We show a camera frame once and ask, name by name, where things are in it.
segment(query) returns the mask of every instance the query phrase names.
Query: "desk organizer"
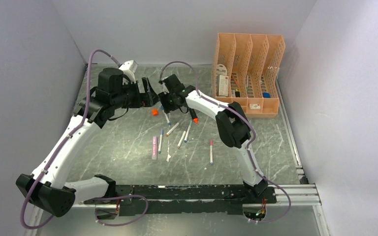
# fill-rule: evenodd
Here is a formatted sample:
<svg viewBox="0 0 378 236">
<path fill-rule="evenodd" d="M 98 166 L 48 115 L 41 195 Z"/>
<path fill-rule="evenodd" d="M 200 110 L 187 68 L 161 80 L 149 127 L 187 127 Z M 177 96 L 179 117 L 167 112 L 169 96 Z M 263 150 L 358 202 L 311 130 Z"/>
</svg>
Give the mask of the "desk organizer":
<svg viewBox="0 0 378 236">
<path fill-rule="evenodd" d="M 284 49 L 281 35 L 219 33 L 211 73 L 213 97 L 240 103 L 248 118 L 274 118 L 279 112 L 276 75 Z M 217 96 L 218 64 L 225 65 L 230 77 L 228 97 Z M 240 97 L 231 93 L 236 89 Z M 258 106 L 252 109 L 250 104 Z"/>
</svg>

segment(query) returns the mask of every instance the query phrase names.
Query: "robotic arm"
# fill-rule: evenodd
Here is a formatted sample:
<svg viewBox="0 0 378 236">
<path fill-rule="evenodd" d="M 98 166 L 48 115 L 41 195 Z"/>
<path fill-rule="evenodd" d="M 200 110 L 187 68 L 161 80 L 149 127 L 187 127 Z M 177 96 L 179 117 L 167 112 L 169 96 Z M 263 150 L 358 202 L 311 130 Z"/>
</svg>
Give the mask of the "robotic arm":
<svg viewBox="0 0 378 236">
<path fill-rule="evenodd" d="M 201 98 L 193 86 L 185 87 L 176 75 L 171 75 L 160 81 L 165 89 L 158 95 L 154 92 L 149 80 L 142 78 L 144 93 L 140 93 L 134 77 L 135 69 L 134 61 L 128 61 L 119 69 L 105 68 L 100 72 L 98 86 L 91 89 L 91 94 L 95 93 L 95 95 L 91 97 L 85 124 L 74 135 L 69 136 L 69 140 L 59 151 L 56 159 L 33 190 L 30 199 L 31 204 L 60 217 L 65 215 L 75 203 L 98 197 L 116 197 L 114 180 L 96 175 L 88 180 L 69 183 L 66 182 L 68 173 L 80 151 L 108 120 L 112 120 L 111 117 L 114 116 L 116 109 L 123 108 L 128 111 L 129 108 L 151 107 L 159 101 L 166 113 L 186 107 L 193 119 L 196 118 L 194 109 L 213 118 L 217 122 L 221 140 L 231 148 L 240 163 L 244 186 L 256 196 L 260 196 L 264 192 L 268 183 L 259 177 L 256 171 L 261 174 L 262 172 L 253 167 L 248 157 L 246 146 L 251 136 L 249 128 L 242 120 L 228 110 Z M 233 102 L 225 105 L 245 117 L 238 103 Z M 66 131 L 46 159 L 31 175 L 21 174 L 18 177 L 16 185 L 24 196 L 30 190 L 34 177 L 42 172 L 62 139 L 80 123 L 84 109 L 85 99 L 76 105 L 73 112 L 74 116 L 71 118 Z"/>
</svg>

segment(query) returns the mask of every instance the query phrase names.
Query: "gray wall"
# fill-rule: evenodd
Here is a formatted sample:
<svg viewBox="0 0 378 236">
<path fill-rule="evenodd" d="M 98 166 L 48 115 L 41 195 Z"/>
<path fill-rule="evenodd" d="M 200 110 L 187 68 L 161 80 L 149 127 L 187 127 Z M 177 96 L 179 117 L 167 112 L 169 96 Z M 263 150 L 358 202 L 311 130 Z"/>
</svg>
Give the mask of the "gray wall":
<svg viewBox="0 0 378 236">
<path fill-rule="evenodd" d="M 333 236 L 378 235 L 378 1 L 318 0 L 282 93 Z"/>
<path fill-rule="evenodd" d="M 0 235 L 24 232 L 15 180 L 31 173 L 62 134 L 83 70 L 50 1 L 0 0 Z"/>
<path fill-rule="evenodd" d="M 84 55 L 101 48 L 120 61 L 212 64 L 218 32 L 282 34 L 289 47 L 315 0 L 53 2 Z"/>
</svg>

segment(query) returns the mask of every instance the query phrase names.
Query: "marble table top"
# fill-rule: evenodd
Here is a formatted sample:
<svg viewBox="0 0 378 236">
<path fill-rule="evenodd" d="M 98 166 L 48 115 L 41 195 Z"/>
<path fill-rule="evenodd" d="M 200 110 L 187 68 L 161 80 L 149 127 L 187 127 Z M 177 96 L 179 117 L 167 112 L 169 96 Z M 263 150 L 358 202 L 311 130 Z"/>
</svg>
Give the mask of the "marble table top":
<svg viewBox="0 0 378 236">
<path fill-rule="evenodd" d="M 111 65 L 93 65 L 91 85 L 97 85 L 99 72 Z M 148 77 L 156 93 L 161 91 L 158 78 L 161 67 L 139 66 L 136 79 Z M 211 94 L 211 68 L 195 68 L 199 74 L 199 89 Z M 194 85 L 194 73 L 186 67 L 167 68 L 164 76 L 176 74 L 185 85 Z M 86 79 L 78 100 L 86 96 Z M 125 112 L 116 111 L 116 116 Z M 218 135 L 212 118 L 198 112 L 199 124 L 192 124 L 188 142 L 177 148 L 190 115 L 180 111 L 170 114 L 172 123 L 184 119 L 183 124 L 169 136 L 163 137 L 162 152 L 152 160 L 152 139 L 163 128 L 169 129 L 162 113 L 153 116 L 151 108 L 130 109 L 122 118 L 109 121 L 84 148 L 76 160 L 67 181 L 78 181 L 103 174 L 117 184 L 242 184 L 239 164 Z M 282 115 L 271 119 L 250 119 L 257 132 L 252 143 L 257 162 L 264 174 L 276 183 L 299 183 L 291 144 L 288 141 Z M 214 141 L 214 164 L 209 163 L 209 142 Z"/>
</svg>

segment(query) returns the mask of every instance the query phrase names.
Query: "orange cap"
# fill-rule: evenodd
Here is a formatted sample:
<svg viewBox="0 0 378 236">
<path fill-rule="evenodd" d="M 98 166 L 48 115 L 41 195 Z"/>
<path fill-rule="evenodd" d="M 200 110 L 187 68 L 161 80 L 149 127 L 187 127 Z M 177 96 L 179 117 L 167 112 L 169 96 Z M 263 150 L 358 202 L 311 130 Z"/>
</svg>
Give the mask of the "orange cap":
<svg viewBox="0 0 378 236">
<path fill-rule="evenodd" d="M 153 114 L 153 116 L 157 116 L 158 115 L 157 109 L 156 108 L 152 109 L 151 114 Z"/>
</svg>

